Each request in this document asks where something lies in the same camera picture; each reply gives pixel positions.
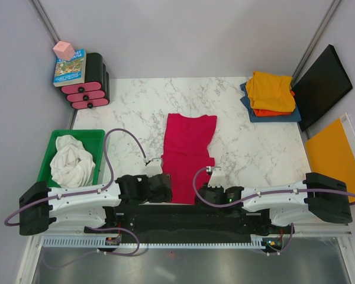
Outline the crimson red t-shirt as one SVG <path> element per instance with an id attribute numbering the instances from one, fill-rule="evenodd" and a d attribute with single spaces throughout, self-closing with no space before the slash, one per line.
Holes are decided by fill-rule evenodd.
<path id="1" fill-rule="evenodd" d="M 217 126 L 217 116 L 203 115 L 197 118 L 180 114 L 167 116 L 163 144 L 163 172 L 172 181 L 172 202 L 193 205 L 194 175 L 201 168 L 214 166 L 215 159 L 208 147 Z"/>

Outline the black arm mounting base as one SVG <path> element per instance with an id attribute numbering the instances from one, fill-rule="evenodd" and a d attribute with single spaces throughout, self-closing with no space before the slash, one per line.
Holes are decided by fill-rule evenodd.
<path id="1" fill-rule="evenodd" d="M 114 209 L 115 225 L 90 228 L 86 233 L 119 233 L 127 241 L 249 241 L 252 235 L 290 234 L 290 225 L 272 225 L 267 210 L 255 214 L 242 209 L 210 206 L 142 204 Z"/>

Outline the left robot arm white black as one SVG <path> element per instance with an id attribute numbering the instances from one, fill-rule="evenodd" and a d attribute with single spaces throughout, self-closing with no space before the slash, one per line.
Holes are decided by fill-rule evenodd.
<path id="1" fill-rule="evenodd" d="M 85 233 L 90 228 L 111 233 L 118 226 L 115 207 L 171 200 L 172 183 L 164 173 L 152 177 L 125 175 L 110 185 L 74 189 L 50 188 L 46 182 L 36 182 L 19 199 L 19 233 Z"/>

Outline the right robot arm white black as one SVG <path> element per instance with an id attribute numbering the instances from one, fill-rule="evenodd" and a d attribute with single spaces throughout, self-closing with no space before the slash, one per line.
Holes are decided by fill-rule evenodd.
<path id="1" fill-rule="evenodd" d="M 349 224 L 353 221 L 347 185 L 320 173 L 307 173 L 299 182 L 270 188 L 233 186 L 226 190 L 204 185 L 196 187 L 197 178 L 204 169 L 193 177 L 192 186 L 196 199 L 203 204 L 219 208 L 242 209 L 247 213 L 267 210 L 259 218 L 259 226 L 266 233 L 279 227 L 317 217 L 332 224 Z"/>

